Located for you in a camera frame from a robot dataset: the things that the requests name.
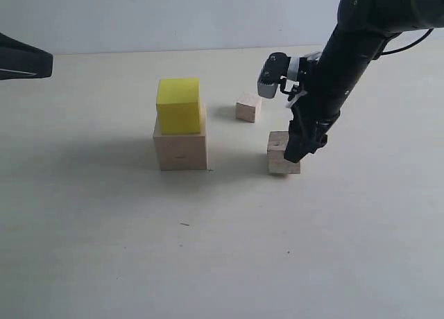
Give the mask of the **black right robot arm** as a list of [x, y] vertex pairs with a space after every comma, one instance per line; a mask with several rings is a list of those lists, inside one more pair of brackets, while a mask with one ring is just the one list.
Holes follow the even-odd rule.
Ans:
[[292, 106], [284, 158], [297, 163], [327, 143], [327, 132], [368, 65], [405, 31], [443, 27], [443, 0], [340, 0], [337, 24]]

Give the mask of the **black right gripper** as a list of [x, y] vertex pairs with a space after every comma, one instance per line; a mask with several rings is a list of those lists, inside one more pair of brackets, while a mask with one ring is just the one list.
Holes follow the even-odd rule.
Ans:
[[289, 139], [284, 159], [298, 163], [308, 154], [314, 154], [327, 143], [327, 132], [341, 114], [341, 107], [350, 95], [350, 88], [307, 92], [288, 102], [293, 114], [289, 122]]

